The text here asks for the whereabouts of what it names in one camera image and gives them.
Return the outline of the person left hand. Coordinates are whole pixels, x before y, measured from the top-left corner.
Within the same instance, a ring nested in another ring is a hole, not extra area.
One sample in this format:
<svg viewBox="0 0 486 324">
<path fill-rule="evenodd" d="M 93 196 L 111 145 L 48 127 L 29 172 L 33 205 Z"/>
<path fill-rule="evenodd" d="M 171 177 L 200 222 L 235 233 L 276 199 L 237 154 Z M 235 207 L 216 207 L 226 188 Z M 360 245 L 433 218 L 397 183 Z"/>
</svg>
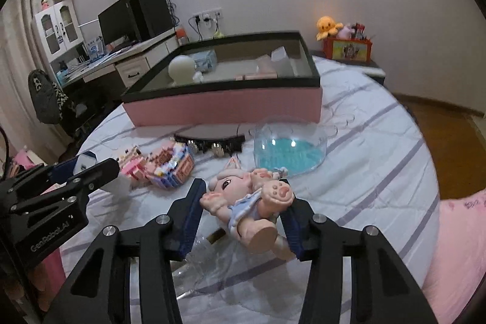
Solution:
<svg viewBox="0 0 486 324">
<path fill-rule="evenodd" d="M 38 264 L 28 274 L 28 280 L 38 292 L 37 304 L 40 310 L 47 312 L 53 302 L 55 292 L 53 291 L 48 271 L 43 262 Z M 1 288 L 11 300 L 18 300 L 25 296 L 25 290 L 20 280 L 4 265 L 1 265 Z"/>
</svg>

